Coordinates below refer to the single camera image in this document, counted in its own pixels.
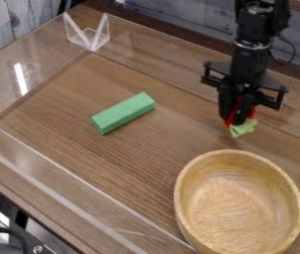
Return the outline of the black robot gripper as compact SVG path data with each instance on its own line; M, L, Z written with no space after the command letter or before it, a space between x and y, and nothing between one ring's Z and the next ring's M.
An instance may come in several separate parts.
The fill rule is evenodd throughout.
M269 75L267 71L255 79L237 79L229 70L229 63L204 62L205 73L201 82L214 87L220 93L220 116L227 120L235 110L235 125L241 125L256 105L279 110L281 108L284 95L288 87Z

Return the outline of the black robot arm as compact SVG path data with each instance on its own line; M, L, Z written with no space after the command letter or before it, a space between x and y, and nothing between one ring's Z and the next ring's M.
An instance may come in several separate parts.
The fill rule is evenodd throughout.
M240 126L263 105L279 110L287 86L267 72L272 42L287 29L289 0L235 0L236 34L231 63L205 61L201 83L219 92L225 126Z

